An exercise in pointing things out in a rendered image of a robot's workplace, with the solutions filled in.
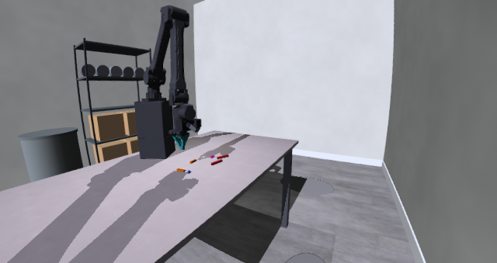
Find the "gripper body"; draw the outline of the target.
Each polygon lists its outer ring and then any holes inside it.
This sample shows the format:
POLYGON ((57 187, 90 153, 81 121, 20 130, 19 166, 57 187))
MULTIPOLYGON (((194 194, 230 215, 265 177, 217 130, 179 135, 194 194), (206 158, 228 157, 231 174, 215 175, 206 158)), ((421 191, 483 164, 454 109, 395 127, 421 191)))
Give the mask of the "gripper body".
POLYGON ((178 137, 183 137, 185 135, 188 135, 189 133, 187 133, 187 131, 189 131, 191 129, 184 130, 184 131, 176 131, 176 120, 180 120, 180 119, 173 119, 173 121, 174 121, 174 130, 170 130, 169 134, 172 134, 173 136, 177 136, 178 135, 178 137))

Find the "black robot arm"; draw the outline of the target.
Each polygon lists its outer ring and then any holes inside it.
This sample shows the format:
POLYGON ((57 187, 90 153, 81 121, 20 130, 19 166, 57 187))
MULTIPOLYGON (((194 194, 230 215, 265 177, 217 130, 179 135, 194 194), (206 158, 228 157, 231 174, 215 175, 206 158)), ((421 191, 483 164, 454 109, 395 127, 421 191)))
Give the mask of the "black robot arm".
POLYGON ((188 103, 189 95, 184 77, 183 33, 184 27, 189 26, 189 13, 172 5, 161 7, 160 13, 162 20, 154 56, 150 67, 146 67, 144 72, 144 83, 148 85, 149 93, 146 93, 146 99, 141 99, 141 101, 166 101, 166 98, 162 98, 160 86, 165 84, 166 70, 163 68, 163 63, 170 39, 171 80, 169 84, 169 105, 176 106, 172 108, 173 118, 180 119, 176 120, 176 131, 191 129, 194 133, 197 133, 201 128, 201 119, 194 119, 196 111, 193 105, 188 103), (157 87, 154 84, 157 84, 157 87), (177 91, 177 89, 179 90, 177 91), (182 105, 174 105, 173 103, 182 105))

